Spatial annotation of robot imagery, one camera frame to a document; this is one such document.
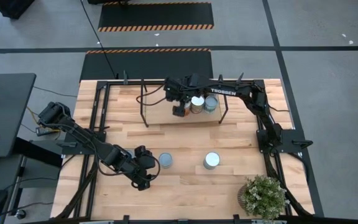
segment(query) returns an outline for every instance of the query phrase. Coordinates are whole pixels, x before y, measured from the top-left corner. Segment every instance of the woven basket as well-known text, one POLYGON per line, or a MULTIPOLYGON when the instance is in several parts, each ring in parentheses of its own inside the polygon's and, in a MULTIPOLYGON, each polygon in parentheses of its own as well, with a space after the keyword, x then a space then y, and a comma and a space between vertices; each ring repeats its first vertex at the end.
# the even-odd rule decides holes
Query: woven basket
POLYGON ((246 191, 246 186, 244 185, 240 188, 239 192, 237 193, 237 201, 239 202, 239 205, 243 210, 246 209, 246 201, 243 200, 241 196, 244 195, 245 191, 246 191))

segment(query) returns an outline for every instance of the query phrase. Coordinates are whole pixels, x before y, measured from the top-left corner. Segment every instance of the wooden tabletop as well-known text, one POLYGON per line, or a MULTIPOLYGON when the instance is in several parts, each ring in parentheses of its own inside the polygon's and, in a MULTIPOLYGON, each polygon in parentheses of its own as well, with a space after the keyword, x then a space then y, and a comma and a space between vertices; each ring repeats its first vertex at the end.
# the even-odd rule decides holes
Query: wooden tabletop
MULTIPOLYGON (((82 81, 73 118, 84 128, 89 127, 97 81, 82 81)), ((287 102, 279 79, 265 80, 268 100, 278 110, 287 110, 287 102)), ((148 86, 148 91, 158 86, 148 86)), ((248 217, 237 202, 237 191, 245 177, 266 175, 264 159, 258 149, 256 117, 236 97, 228 97, 229 111, 222 122, 188 124, 143 124, 140 105, 135 98, 140 86, 112 86, 106 118, 106 142, 125 149, 140 145, 158 158, 163 152, 173 157, 173 165, 162 169, 151 188, 139 192, 125 176, 106 177, 98 174, 92 220, 122 220, 130 215, 135 220, 170 219, 232 219, 233 214, 248 217), (203 167, 208 152, 217 152, 221 162, 215 170, 203 167)), ((219 99, 221 111, 224 100, 219 99)), ((96 124, 99 124, 101 109, 96 124)), ((288 112, 272 111, 283 129, 291 129, 288 112)), ((300 161, 281 154, 287 187, 309 212, 314 213, 300 161)), ((60 173, 51 217, 58 215, 78 188, 83 156, 76 156, 60 173)), ((84 215, 85 193, 81 214, 84 215)))

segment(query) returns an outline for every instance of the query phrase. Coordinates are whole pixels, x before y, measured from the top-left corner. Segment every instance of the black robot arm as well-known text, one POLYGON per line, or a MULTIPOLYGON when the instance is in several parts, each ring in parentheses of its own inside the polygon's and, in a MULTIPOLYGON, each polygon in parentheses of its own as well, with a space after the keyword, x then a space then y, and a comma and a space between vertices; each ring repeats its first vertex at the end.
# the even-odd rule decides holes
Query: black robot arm
POLYGON ((258 80, 241 80, 224 82, 222 76, 218 80, 210 80, 207 77, 193 74, 180 80, 166 78, 164 84, 165 97, 168 101, 179 101, 180 106, 173 107, 173 115, 185 115, 185 103, 193 96, 200 97, 205 93, 217 93, 221 95, 239 97, 248 110, 262 120, 267 134, 265 142, 271 147, 282 144, 282 127, 277 124, 270 113, 269 103, 263 83, 258 80))
POLYGON ((76 124, 70 116, 70 109, 61 103, 50 102, 39 114, 39 124, 72 135, 84 147, 94 150, 95 156, 104 165, 112 166, 116 173, 122 173, 131 179, 132 186, 138 190, 148 189, 150 181, 155 178, 147 174, 147 169, 155 167, 155 158, 145 146, 137 147, 135 158, 132 158, 122 147, 101 142, 96 133, 76 124))

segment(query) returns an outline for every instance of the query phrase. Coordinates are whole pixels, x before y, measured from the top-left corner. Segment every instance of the potted plant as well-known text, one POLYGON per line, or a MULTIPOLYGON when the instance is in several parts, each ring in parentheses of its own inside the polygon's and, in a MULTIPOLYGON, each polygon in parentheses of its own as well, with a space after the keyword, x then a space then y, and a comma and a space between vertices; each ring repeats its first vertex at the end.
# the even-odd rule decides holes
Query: potted plant
POLYGON ((277 218, 289 200, 285 200, 285 189, 278 180, 257 175, 254 180, 247 178, 247 183, 238 192, 237 199, 248 215, 261 216, 264 220, 277 218))

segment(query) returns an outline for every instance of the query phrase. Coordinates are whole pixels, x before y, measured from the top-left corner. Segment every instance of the orange and black striped tape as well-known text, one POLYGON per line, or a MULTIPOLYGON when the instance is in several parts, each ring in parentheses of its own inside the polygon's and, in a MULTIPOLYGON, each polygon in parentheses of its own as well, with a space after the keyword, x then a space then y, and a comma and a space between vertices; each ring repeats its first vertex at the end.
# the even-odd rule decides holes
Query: orange and black striped tape
MULTIPOLYGON (((210 49, 130 49, 130 50, 105 50, 104 53, 146 53, 146 52, 195 52, 195 51, 211 51, 210 49)), ((103 50, 89 50, 87 54, 100 54, 103 50)))
POLYGON ((151 30, 201 30, 212 29, 212 24, 196 25, 155 25, 155 26, 119 26, 119 27, 100 27, 99 32, 124 32, 124 31, 151 31, 151 30))
MULTIPOLYGON (((118 2, 107 2, 104 6, 118 4, 118 2)), ((155 2, 155 3, 128 3, 128 5, 145 5, 145 4, 211 4, 210 2, 155 2)))

